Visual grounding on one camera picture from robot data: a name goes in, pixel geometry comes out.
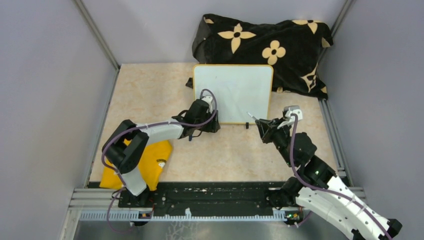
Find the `white whiteboard yellow frame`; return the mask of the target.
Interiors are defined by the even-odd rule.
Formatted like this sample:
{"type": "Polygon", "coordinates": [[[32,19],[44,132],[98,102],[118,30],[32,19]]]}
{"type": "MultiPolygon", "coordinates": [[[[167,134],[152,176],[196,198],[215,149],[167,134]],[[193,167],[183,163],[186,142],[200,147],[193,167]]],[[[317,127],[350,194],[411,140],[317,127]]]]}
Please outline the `white whiteboard yellow frame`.
{"type": "Polygon", "coordinates": [[[194,97],[210,90],[220,124],[253,124],[269,117],[274,69],[266,64],[197,64],[192,69],[194,97]]]}

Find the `white marker pen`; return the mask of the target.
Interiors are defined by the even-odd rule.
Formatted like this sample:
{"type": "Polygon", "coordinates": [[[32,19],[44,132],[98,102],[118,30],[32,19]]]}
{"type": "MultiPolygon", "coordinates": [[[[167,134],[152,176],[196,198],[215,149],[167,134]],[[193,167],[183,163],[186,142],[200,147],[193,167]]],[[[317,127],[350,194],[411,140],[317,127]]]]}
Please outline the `white marker pen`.
{"type": "Polygon", "coordinates": [[[250,112],[247,112],[247,114],[253,119],[253,120],[257,120],[257,118],[255,116],[253,116],[250,112]]]}

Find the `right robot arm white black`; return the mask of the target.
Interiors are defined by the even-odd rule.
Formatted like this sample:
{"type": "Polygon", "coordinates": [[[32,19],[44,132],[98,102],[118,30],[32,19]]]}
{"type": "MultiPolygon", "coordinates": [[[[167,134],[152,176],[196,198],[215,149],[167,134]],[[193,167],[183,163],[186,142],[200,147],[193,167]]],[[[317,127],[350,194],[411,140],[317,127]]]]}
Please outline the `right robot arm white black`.
{"type": "Polygon", "coordinates": [[[297,206],[306,208],[342,232],[349,240],[392,240],[403,225],[371,209],[337,175],[336,171],[315,155],[317,147],[297,124],[285,124],[285,117],[256,119],[263,143],[273,143],[286,164],[290,177],[279,190],[267,196],[275,209],[297,206]]]}

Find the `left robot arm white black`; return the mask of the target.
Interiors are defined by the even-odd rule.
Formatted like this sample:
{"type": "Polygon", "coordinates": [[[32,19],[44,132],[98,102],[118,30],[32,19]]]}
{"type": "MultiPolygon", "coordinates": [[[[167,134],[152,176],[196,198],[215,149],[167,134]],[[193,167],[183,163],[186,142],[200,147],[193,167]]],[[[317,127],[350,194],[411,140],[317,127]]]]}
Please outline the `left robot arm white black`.
{"type": "Polygon", "coordinates": [[[101,161],[115,171],[138,207],[149,203],[150,193],[138,165],[147,146],[167,140],[192,137],[195,131],[216,133],[220,129],[216,100],[210,96],[196,99],[188,110],[162,122],[120,123],[101,149],[101,161]]]}

